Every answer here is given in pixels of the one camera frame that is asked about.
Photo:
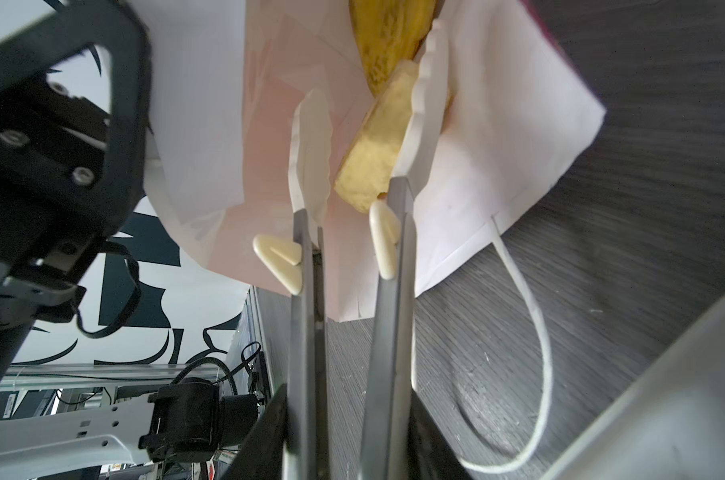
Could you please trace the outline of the metal white-tipped tongs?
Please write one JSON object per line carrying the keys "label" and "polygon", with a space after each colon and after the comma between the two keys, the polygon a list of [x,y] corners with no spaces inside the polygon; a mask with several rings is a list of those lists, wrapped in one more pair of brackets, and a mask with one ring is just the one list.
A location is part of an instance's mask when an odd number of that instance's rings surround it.
{"label": "metal white-tipped tongs", "polygon": [[374,202],[368,220],[334,222],[330,245],[322,242],[322,208],[330,194],[328,102],[314,90],[294,112],[288,159],[294,236],[254,238],[254,252],[292,300],[282,479],[328,474],[326,320],[352,310],[346,294],[375,319],[360,478],[408,479],[417,242],[413,206],[428,182],[442,128],[448,53],[446,27],[434,21],[419,60],[412,116],[387,197]]}

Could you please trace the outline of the red white paper bag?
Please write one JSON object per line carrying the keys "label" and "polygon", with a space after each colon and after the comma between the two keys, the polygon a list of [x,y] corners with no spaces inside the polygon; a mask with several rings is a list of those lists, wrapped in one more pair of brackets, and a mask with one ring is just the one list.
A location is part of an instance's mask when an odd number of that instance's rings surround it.
{"label": "red white paper bag", "polygon": [[[352,59],[338,1],[138,1],[154,48],[144,188],[184,259],[276,289],[250,250],[284,234],[288,127],[320,90],[332,153],[372,102]],[[553,365],[543,315],[501,234],[534,206],[594,140],[605,110],[521,1],[452,1],[440,14],[453,98],[424,192],[415,202],[415,290],[422,293],[493,245],[532,314],[543,386],[532,438],[501,466],[520,468],[542,438]]]}

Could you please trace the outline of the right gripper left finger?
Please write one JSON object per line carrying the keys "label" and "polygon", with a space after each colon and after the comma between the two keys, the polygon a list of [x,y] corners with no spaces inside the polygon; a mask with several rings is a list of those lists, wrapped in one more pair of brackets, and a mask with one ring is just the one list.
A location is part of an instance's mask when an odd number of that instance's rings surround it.
{"label": "right gripper left finger", "polygon": [[264,414],[248,433],[232,464],[220,475],[220,479],[280,480],[286,425],[288,386],[282,384],[272,396]]}

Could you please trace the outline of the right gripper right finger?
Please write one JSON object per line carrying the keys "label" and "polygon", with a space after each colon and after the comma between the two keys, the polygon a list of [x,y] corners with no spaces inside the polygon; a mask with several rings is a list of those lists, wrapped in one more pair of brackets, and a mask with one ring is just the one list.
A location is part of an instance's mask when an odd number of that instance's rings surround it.
{"label": "right gripper right finger", "polygon": [[406,460],[410,480],[472,480],[414,390],[411,392]]}

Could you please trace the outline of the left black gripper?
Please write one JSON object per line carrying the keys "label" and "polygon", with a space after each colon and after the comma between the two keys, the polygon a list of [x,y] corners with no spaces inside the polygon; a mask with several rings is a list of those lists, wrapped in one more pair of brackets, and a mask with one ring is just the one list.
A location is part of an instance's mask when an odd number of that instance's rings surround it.
{"label": "left black gripper", "polygon": [[123,1],[54,1],[0,40],[0,380],[38,320],[74,320],[144,193],[150,40]]}

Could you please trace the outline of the white plastic tray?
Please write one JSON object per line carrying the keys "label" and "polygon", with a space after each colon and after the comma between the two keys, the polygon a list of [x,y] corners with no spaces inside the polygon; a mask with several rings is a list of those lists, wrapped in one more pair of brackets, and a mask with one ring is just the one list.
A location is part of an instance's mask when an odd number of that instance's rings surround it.
{"label": "white plastic tray", "polygon": [[560,456],[547,479],[725,479],[725,296]]}

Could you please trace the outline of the pale split fake bun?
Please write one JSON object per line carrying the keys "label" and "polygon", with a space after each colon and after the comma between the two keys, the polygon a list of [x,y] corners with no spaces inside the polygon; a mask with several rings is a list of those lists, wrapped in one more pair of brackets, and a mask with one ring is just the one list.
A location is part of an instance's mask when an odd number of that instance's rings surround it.
{"label": "pale split fake bun", "polygon": [[411,60],[398,63],[342,160],[334,190],[359,212],[368,212],[374,200],[388,192],[389,178],[412,116],[411,94],[418,69]]}

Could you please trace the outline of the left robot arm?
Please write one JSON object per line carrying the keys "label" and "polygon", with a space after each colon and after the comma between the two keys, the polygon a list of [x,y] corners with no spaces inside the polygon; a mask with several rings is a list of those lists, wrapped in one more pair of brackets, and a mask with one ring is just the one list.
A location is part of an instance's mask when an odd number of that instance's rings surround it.
{"label": "left robot arm", "polygon": [[[150,42],[118,1],[75,1],[0,44],[0,380],[38,320],[81,322],[80,278],[142,193]],[[0,479],[110,463],[204,463],[242,444],[252,394],[184,369],[156,392],[98,409],[0,420]]]}

